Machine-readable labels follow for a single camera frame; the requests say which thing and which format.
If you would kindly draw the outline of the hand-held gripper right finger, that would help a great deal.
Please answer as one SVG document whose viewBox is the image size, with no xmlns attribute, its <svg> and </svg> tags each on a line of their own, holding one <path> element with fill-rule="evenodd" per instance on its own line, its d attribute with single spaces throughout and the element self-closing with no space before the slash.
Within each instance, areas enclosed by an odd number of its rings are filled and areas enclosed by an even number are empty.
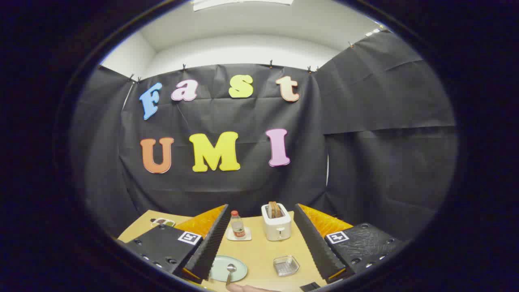
<svg viewBox="0 0 519 292">
<path fill-rule="evenodd" d="M 328 284 L 380 265 L 405 243 L 370 223 L 351 225 L 302 204 L 295 204 L 294 221 Z"/>
</svg>

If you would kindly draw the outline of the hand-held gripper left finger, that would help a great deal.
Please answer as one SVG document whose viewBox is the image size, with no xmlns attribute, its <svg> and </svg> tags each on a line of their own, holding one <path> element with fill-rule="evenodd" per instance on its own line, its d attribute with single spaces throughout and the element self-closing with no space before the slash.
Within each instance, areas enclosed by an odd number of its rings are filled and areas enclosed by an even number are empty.
<svg viewBox="0 0 519 292">
<path fill-rule="evenodd" d="M 201 284 L 209 278 L 229 222 L 229 205 L 224 204 L 180 224 L 157 223 L 121 244 L 152 266 Z"/>
</svg>

